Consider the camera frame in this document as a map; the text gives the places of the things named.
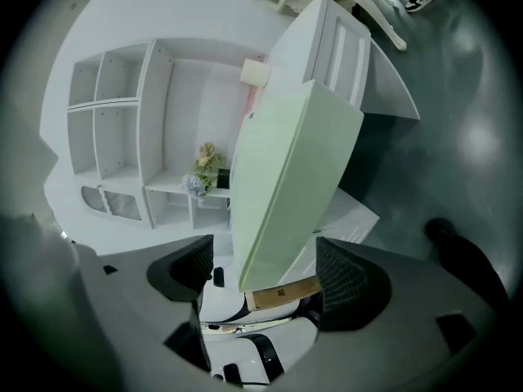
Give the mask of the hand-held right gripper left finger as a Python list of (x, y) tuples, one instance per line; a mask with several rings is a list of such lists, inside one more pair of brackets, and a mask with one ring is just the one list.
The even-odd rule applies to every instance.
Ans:
[(211, 371), (199, 311), (211, 278), (213, 237), (110, 256), (97, 313), (125, 386), (204, 386)]

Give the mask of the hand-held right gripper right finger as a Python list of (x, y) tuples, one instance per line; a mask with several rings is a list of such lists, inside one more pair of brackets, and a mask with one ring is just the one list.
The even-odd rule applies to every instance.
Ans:
[(498, 322), (438, 265), (332, 238), (315, 246), (318, 335), (283, 390), (436, 390)]

